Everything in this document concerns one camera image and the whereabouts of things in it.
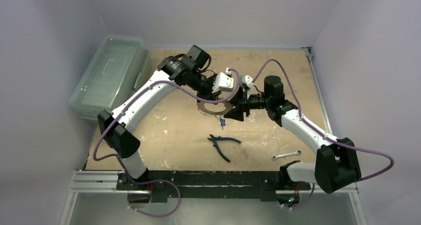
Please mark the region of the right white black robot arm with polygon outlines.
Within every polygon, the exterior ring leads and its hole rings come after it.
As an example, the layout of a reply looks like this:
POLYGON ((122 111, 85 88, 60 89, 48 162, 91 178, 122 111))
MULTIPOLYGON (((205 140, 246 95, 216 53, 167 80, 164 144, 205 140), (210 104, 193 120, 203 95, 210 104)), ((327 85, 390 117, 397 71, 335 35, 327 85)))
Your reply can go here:
POLYGON ((354 143, 339 139, 309 121, 299 108, 285 98, 283 83, 278 76, 264 79, 264 92, 251 94, 252 78, 241 78, 240 88, 230 99, 233 108, 225 118, 244 121, 253 109, 265 109, 268 117, 290 131, 316 155, 314 163, 293 161, 280 167, 279 183, 290 189, 298 182, 317 184, 331 194, 361 179, 354 143))

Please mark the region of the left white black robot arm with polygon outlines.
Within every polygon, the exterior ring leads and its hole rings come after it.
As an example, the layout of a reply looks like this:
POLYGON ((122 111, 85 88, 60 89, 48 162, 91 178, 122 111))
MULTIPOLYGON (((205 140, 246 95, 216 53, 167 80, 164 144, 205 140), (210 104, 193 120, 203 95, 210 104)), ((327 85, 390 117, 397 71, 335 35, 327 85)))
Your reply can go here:
POLYGON ((140 141, 133 135, 134 130, 161 100, 184 85, 195 90, 200 98, 216 100, 217 96, 212 92, 213 79, 203 75, 210 63, 210 54, 196 45, 185 54, 169 56, 126 102, 110 113, 105 110, 99 113, 99 141, 105 141, 115 151, 112 156, 130 175, 129 184, 135 189, 145 188, 148 176, 138 152, 140 141))

